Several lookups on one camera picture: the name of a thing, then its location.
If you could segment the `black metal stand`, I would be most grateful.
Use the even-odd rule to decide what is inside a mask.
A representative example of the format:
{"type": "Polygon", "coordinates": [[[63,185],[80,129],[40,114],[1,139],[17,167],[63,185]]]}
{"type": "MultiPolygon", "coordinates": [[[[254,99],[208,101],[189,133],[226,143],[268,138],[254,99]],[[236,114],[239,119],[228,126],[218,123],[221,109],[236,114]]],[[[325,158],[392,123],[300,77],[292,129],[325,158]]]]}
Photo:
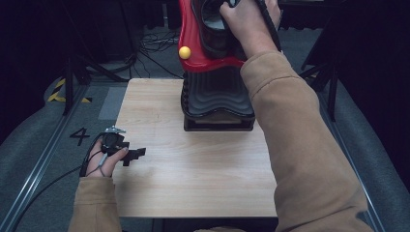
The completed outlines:
{"type": "Polygon", "coordinates": [[[66,101],[64,116],[67,116],[74,106],[74,92],[73,92],[73,80],[76,78],[80,85],[89,85],[91,83],[91,74],[87,70],[87,67],[92,68],[98,74],[102,74],[109,79],[116,82],[128,82],[127,79],[120,77],[116,73],[109,71],[102,65],[77,54],[70,55],[66,61],[63,77],[65,78],[65,92],[66,101]]]}
{"type": "Polygon", "coordinates": [[[337,67],[331,63],[314,66],[301,72],[300,77],[306,80],[310,87],[316,92],[321,92],[326,86],[329,86],[327,112],[330,119],[334,122],[336,120],[337,67]]]}

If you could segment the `person's left hand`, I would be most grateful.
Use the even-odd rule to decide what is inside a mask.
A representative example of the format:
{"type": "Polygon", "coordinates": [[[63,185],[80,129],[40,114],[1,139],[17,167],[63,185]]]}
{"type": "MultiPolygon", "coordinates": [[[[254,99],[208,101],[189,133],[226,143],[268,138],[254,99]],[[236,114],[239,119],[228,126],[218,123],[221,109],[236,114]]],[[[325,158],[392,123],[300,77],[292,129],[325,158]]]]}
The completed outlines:
{"type": "Polygon", "coordinates": [[[125,147],[109,157],[101,151],[101,147],[102,141],[98,139],[87,159],[86,177],[111,177],[116,164],[129,152],[125,147]]]}

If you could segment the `red and black shoe rack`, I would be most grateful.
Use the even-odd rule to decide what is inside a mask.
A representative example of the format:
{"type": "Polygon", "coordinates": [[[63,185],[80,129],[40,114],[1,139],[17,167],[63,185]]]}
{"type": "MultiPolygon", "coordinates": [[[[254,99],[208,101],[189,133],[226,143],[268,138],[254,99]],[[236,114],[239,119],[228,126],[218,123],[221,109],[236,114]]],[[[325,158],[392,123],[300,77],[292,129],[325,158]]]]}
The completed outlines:
{"type": "Polygon", "coordinates": [[[190,0],[178,0],[182,27],[178,55],[184,70],[181,107],[186,131],[250,131],[255,121],[240,75],[244,61],[209,58],[202,50],[190,0]]]}

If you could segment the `person's right hand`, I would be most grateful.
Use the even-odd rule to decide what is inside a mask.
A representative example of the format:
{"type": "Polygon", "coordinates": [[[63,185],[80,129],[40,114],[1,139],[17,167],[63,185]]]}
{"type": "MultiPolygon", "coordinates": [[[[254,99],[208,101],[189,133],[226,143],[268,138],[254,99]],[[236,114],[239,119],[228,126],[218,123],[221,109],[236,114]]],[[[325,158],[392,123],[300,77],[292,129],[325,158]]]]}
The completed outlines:
{"type": "Polygon", "coordinates": [[[234,8],[224,2],[220,6],[220,14],[247,58],[265,51],[278,51],[254,0],[241,0],[234,8]]]}

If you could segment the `black leather shoe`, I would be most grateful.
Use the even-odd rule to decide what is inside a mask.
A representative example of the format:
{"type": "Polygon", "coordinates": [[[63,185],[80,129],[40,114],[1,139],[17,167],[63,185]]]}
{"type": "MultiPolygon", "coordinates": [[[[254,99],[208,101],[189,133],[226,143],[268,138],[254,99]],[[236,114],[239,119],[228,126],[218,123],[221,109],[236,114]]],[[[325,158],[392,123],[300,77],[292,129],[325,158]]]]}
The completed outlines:
{"type": "Polygon", "coordinates": [[[204,53],[212,59],[234,56],[244,61],[246,54],[220,14],[226,0],[190,0],[204,53]]]}

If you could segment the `yellow and black floor tape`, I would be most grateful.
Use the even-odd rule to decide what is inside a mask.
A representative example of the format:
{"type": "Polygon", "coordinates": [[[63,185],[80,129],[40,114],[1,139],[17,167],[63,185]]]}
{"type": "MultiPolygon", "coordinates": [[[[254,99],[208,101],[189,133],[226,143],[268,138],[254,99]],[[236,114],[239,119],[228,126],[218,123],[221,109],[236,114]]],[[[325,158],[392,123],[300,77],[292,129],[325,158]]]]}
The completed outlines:
{"type": "Polygon", "coordinates": [[[63,86],[66,84],[66,79],[62,77],[55,85],[53,91],[51,92],[50,96],[48,97],[49,102],[65,102],[66,98],[59,95],[60,91],[62,90],[63,86]]]}

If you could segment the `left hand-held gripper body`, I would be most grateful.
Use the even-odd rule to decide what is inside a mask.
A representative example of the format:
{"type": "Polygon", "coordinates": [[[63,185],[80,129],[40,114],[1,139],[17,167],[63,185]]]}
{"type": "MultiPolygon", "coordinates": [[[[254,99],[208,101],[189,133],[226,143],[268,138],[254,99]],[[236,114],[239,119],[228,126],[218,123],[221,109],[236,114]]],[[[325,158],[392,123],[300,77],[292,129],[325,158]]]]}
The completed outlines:
{"type": "Polygon", "coordinates": [[[129,147],[130,143],[124,140],[125,130],[111,126],[102,133],[102,152],[109,157],[117,153],[124,147],[129,147]]]}

